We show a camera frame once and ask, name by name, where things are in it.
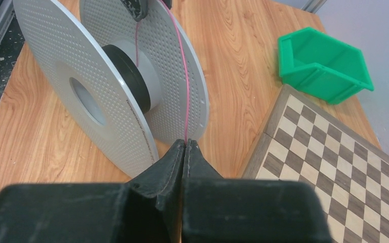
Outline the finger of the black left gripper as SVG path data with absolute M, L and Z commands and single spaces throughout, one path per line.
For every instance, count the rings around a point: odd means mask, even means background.
M 140 22 L 148 14 L 148 0 L 121 0 L 121 2 L 136 22 Z
M 169 10 L 172 8 L 172 0 L 162 0 L 162 2 L 167 6 Z

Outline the white perforated cable spool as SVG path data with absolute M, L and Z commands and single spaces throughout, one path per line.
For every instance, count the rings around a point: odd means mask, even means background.
M 136 22 L 121 1 L 14 1 L 22 33 L 85 134 L 136 177 L 159 160 L 156 142 L 202 137 L 208 91 L 196 52 L 162 1 Z

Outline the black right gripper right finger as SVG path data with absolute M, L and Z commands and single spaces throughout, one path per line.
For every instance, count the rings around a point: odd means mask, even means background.
M 183 242 L 331 242 L 320 200 L 304 182 L 223 178 L 197 141 L 186 144 Z

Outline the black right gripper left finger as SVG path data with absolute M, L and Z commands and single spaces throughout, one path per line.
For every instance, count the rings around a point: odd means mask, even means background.
M 12 184 L 0 242 L 180 242 L 185 143 L 126 183 Z

